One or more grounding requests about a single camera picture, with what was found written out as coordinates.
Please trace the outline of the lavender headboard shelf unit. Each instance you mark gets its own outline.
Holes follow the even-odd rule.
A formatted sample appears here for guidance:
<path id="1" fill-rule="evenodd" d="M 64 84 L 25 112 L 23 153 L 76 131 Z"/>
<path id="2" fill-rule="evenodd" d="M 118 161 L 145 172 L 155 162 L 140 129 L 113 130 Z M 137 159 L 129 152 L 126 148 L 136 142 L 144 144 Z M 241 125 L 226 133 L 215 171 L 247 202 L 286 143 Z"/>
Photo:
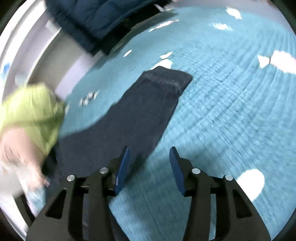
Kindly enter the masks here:
<path id="1" fill-rule="evenodd" d="M 25 1 L 1 33 L 1 100 L 39 82 L 65 99 L 95 62 L 56 25 L 44 1 Z"/>

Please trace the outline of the green quilt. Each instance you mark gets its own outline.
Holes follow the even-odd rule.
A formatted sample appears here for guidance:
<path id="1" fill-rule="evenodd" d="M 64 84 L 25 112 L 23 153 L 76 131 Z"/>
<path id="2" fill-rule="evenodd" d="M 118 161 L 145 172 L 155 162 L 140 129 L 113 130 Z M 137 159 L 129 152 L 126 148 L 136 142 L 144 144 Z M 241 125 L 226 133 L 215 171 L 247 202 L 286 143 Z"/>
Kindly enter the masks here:
<path id="1" fill-rule="evenodd" d="M 20 87 L 1 104 L 1 135 L 12 127 L 23 128 L 47 156 L 57 142 L 65 106 L 43 83 Z"/>

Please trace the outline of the dark blue denim jeans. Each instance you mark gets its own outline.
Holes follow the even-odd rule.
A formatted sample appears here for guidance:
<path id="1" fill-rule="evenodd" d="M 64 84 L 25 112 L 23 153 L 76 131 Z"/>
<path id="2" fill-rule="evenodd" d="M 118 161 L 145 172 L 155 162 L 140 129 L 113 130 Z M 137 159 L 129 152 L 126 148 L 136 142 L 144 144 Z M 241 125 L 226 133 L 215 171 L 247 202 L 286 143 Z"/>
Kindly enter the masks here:
<path id="1" fill-rule="evenodd" d="M 166 129 L 192 75 L 161 66 L 143 72 L 137 81 L 89 128 L 61 138 L 53 160 L 43 170 L 50 187 L 69 174 L 84 177 L 106 166 L 128 146 L 132 160 L 146 158 Z"/>

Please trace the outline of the teal quilted bed mattress cover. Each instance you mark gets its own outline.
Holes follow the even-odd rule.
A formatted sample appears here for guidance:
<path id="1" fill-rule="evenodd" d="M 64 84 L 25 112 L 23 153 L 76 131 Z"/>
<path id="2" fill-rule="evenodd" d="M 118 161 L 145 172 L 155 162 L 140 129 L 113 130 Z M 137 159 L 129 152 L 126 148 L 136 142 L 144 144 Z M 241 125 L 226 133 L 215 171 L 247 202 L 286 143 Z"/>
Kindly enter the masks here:
<path id="1" fill-rule="evenodd" d="M 295 210 L 295 35 L 227 9 L 180 8 L 142 27 L 74 87 L 60 139 L 89 128 L 140 75 L 158 66 L 192 75 L 162 137 L 110 209 L 130 240 L 181 240 L 190 199 L 169 163 L 176 147 L 209 175 L 232 175 L 275 238 Z"/>

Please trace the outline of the navy and yellow puffer jacket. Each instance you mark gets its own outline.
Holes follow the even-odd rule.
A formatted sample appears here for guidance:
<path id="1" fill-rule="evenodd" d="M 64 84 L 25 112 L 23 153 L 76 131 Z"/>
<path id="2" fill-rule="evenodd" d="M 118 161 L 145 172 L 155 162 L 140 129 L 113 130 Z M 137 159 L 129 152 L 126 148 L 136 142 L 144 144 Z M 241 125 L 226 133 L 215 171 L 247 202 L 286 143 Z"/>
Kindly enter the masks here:
<path id="1" fill-rule="evenodd" d="M 170 1 L 47 0 L 47 12 L 62 30 L 92 55 L 111 50 L 131 29 L 160 13 Z"/>

